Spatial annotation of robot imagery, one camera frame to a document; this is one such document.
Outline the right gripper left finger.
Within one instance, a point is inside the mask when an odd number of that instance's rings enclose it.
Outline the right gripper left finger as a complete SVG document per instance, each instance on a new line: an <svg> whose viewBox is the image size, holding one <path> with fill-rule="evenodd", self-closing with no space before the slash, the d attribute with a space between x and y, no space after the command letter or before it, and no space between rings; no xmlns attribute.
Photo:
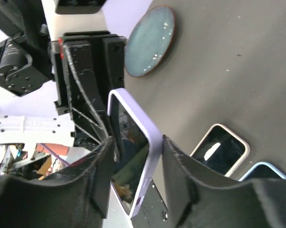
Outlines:
<svg viewBox="0 0 286 228"><path fill-rule="evenodd" d="M100 228L107 216L114 143L43 180L0 175L0 228Z"/></svg>

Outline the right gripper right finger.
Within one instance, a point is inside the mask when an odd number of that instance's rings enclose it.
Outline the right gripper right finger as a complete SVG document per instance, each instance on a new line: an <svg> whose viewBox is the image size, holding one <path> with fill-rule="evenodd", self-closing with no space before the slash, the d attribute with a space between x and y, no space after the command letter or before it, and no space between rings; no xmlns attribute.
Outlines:
<svg viewBox="0 0 286 228"><path fill-rule="evenodd" d="M163 137L168 219L174 228L286 228L286 180L237 181Z"/></svg>

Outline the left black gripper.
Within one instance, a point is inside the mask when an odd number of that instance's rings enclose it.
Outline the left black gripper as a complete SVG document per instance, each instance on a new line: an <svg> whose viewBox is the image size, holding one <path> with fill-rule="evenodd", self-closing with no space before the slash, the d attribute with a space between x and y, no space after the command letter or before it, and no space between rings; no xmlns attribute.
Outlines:
<svg viewBox="0 0 286 228"><path fill-rule="evenodd" d="M54 81L56 111L101 143L105 107L124 87L125 38L110 32L104 0L0 0L0 87L18 97Z"/></svg>

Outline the lavender purple phone case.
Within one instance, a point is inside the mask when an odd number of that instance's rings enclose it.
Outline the lavender purple phone case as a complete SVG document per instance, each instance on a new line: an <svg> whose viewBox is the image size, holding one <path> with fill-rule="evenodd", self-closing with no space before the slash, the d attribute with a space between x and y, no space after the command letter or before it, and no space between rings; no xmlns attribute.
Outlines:
<svg viewBox="0 0 286 228"><path fill-rule="evenodd" d="M136 216L140 210L141 204L147 192L148 186L151 182L153 173L156 169L158 160L160 158L160 154L162 152L162 134L157 128L157 126L153 123L153 121L149 118L149 116L145 113L145 111L139 106L139 104L135 101L135 99L131 96L131 94L124 88L113 89L110 91L108 96L108 106L107 106L107 114L110 117L112 110L112 97L115 96L120 104L126 109L127 113L132 117L137 126L141 129L144 136L148 140L149 149L148 155L146 158L146 163L143 168L143 172L140 178L140 182L138 185L138 189L134 198L134 203L132 205L130 214L126 215L129 218ZM118 148L121 152L121 143L117 139Z"/></svg>

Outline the light blue phone case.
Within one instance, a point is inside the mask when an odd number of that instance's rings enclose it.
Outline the light blue phone case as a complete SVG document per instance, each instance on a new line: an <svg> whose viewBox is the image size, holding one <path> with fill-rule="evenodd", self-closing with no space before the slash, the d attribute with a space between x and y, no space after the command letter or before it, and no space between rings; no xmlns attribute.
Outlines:
<svg viewBox="0 0 286 228"><path fill-rule="evenodd" d="M275 167L273 164L265 161L255 163L240 179L239 181L246 181L249 179L284 179L286 175Z"/></svg>

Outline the purple edged black phone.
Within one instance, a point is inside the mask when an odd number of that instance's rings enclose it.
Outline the purple edged black phone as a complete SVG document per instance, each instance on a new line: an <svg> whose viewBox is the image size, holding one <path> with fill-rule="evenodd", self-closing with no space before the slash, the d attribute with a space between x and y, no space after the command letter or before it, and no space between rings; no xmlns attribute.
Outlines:
<svg viewBox="0 0 286 228"><path fill-rule="evenodd" d="M121 157L114 165L112 182L125 213L129 215L146 163L149 143L115 96L112 97L110 117L121 143Z"/></svg>

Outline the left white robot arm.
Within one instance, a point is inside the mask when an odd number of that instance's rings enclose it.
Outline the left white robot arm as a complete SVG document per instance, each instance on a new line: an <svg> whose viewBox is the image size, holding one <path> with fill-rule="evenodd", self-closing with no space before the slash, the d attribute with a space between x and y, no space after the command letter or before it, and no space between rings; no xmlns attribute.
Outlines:
<svg viewBox="0 0 286 228"><path fill-rule="evenodd" d="M57 118L0 116L0 144L119 140L107 115L124 85L125 38L111 33L103 0L0 0L0 87L17 97L56 83Z"/></svg>

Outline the teal ceramic plate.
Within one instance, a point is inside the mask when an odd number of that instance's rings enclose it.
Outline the teal ceramic plate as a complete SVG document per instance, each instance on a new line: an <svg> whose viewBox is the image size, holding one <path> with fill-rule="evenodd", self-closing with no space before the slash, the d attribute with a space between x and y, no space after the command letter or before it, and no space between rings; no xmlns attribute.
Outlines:
<svg viewBox="0 0 286 228"><path fill-rule="evenodd" d="M135 25L126 42L126 72L133 77L142 77L153 71L170 48L175 27L172 8L157 6L147 11Z"/></svg>

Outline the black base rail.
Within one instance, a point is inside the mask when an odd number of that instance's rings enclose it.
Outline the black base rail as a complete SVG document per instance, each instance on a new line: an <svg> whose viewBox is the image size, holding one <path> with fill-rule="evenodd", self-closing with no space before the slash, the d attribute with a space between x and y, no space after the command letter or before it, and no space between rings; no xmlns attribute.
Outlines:
<svg viewBox="0 0 286 228"><path fill-rule="evenodd" d="M169 228L167 208L151 180L138 214L131 218L134 228Z"/></svg>

